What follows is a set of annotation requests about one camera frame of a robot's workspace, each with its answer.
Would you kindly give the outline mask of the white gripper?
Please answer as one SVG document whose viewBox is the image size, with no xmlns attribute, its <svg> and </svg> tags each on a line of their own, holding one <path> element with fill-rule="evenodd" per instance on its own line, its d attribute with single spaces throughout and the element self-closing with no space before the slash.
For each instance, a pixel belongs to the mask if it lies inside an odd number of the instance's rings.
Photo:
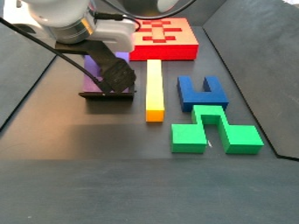
<svg viewBox="0 0 299 224">
<path fill-rule="evenodd" d="M 112 52 L 133 52 L 135 49 L 135 20 L 122 14 L 96 13 L 96 29 L 88 40 L 103 41 Z"/>
</svg>

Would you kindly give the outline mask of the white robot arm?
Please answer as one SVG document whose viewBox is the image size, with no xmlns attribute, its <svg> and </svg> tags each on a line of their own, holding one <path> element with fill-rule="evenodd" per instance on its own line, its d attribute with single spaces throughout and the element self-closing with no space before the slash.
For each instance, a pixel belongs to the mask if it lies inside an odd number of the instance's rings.
<svg viewBox="0 0 299 224">
<path fill-rule="evenodd" d="M 16 0 L 15 6 L 59 43 L 94 40 L 112 52 L 135 49 L 135 23 L 126 15 L 98 12 L 94 0 Z"/>
</svg>

